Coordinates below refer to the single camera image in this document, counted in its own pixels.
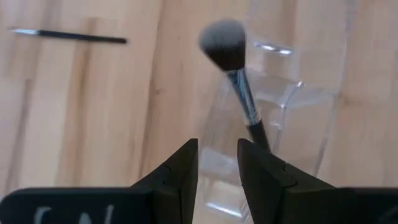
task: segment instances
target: brush bristles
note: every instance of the brush bristles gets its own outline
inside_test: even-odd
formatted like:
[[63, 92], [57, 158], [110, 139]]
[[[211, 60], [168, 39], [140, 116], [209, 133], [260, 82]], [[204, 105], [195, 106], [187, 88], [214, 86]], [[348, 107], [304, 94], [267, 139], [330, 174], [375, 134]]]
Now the brush bristles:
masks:
[[242, 23], [223, 19], [206, 27], [199, 40], [203, 53], [223, 71], [244, 68], [246, 34]]

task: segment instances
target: makeup brush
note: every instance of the makeup brush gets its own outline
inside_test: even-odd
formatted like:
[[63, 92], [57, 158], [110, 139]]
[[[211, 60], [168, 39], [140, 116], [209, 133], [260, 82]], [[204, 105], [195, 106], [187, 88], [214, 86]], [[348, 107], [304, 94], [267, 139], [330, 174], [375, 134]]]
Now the makeup brush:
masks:
[[199, 46], [231, 81], [246, 116], [246, 126], [252, 140], [270, 152], [264, 125], [246, 76], [246, 33], [242, 23], [232, 19], [214, 22], [202, 31]]
[[17, 34], [36, 35], [41, 37], [53, 37], [61, 39], [73, 39], [73, 40], [84, 40], [89, 42], [107, 42], [115, 44], [126, 44], [125, 38], [119, 37], [103, 37], [97, 35], [86, 35], [86, 34], [73, 34], [67, 32], [57, 32], [49, 30], [35, 30], [35, 29], [12, 29]]

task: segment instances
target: acrylic organizer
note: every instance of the acrylic organizer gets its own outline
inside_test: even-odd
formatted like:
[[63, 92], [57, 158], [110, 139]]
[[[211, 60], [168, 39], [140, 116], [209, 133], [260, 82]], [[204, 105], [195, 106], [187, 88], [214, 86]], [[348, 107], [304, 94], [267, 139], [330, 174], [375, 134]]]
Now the acrylic organizer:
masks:
[[[271, 150], [315, 176], [332, 128], [353, 9], [346, 0], [253, 0], [245, 22], [247, 75]], [[200, 138], [194, 223], [252, 223], [236, 159], [238, 139], [250, 139], [243, 117], [224, 78]]]

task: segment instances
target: black brush handle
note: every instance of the black brush handle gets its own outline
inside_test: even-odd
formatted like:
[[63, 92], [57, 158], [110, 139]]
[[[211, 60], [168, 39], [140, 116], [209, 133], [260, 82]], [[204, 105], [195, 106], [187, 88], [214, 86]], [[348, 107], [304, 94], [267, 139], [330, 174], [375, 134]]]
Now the black brush handle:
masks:
[[254, 143], [265, 149], [267, 152], [271, 153], [267, 134], [264, 129], [264, 124], [262, 123], [262, 120], [260, 120], [260, 122], [258, 122], [257, 124], [247, 126], [247, 129]]
[[38, 35], [44, 37], [85, 40], [91, 42], [108, 42], [108, 43], [117, 43], [117, 44], [127, 43], [127, 40], [125, 38], [119, 38], [119, 37], [102, 37], [96, 35], [72, 34], [72, 33], [48, 31], [48, 30], [39, 30]]

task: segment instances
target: wooden surface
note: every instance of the wooden surface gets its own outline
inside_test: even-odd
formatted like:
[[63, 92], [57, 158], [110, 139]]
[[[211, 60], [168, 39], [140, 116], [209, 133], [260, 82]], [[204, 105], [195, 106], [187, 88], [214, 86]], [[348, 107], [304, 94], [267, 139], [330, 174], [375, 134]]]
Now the wooden surface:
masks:
[[[320, 176], [396, 186], [398, 2], [358, 3]], [[222, 17], [243, 20], [248, 7], [248, 0], [0, 0], [0, 196], [27, 186], [130, 185], [200, 138], [220, 77], [198, 50], [198, 33]], [[129, 44], [14, 35], [7, 30], [14, 26]]]

